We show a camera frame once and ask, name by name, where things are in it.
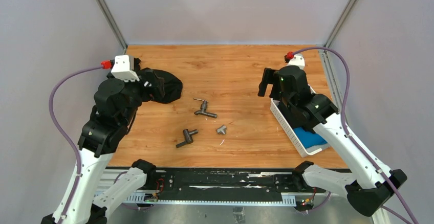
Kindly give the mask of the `grey faucet with lever handle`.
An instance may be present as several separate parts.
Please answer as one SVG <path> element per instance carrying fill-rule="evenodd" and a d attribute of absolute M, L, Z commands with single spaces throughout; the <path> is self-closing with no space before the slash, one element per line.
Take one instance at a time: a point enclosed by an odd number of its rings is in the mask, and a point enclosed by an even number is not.
<path fill-rule="evenodd" d="M 211 118 L 217 118 L 218 117 L 217 114 L 210 113 L 210 112 L 207 111 L 208 102 L 206 100 L 198 99 L 198 98 L 194 98 L 194 100 L 202 102 L 200 109 L 194 112 L 194 114 L 196 116 L 203 115 L 203 116 L 207 116 L 207 117 L 211 117 Z"/>

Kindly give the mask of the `grey tee pipe fitting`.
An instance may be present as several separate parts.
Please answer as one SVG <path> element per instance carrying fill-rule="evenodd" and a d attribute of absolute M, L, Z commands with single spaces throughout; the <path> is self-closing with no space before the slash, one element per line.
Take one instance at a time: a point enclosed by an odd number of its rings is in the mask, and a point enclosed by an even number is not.
<path fill-rule="evenodd" d="M 222 125 L 219 128 L 216 129 L 216 132 L 220 135 L 225 135 L 227 133 L 227 126 Z"/>

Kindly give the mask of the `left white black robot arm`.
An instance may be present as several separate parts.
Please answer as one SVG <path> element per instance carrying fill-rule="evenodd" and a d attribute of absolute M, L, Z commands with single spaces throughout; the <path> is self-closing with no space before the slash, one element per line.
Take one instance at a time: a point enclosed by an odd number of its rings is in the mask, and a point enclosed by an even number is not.
<path fill-rule="evenodd" d="M 139 159 L 101 194 L 100 179 L 120 141 L 128 134 L 143 102 L 164 96 L 164 79 L 149 68 L 140 69 L 132 56 L 120 55 L 101 63 L 110 69 L 94 94 L 95 105 L 77 143 L 71 143 L 76 165 L 66 192 L 42 223 L 106 223 L 113 212 L 139 188 L 157 183 L 154 164 Z"/>

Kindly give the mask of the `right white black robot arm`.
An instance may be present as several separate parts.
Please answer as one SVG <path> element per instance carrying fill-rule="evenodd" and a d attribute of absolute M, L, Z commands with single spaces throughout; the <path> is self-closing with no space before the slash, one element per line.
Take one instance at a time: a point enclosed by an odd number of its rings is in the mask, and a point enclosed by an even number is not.
<path fill-rule="evenodd" d="M 264 69 L 258 95 L 272 85 L 270 109 L 294 146 L 301 144 L 295 129 L 318 135 L 332 147 L 349 167 L 348 173 L 322 168 L 305 161 L 292 173 L 296 190 L 320 188 L 345 197 L 360 214 L 370 217 L 380 209 L 407 180 L 400 170 L 382 163 L 353 135 L 343 112 L 325 95 L 308 85 L 304 70 L 288 65 L 279 70 Z"/>

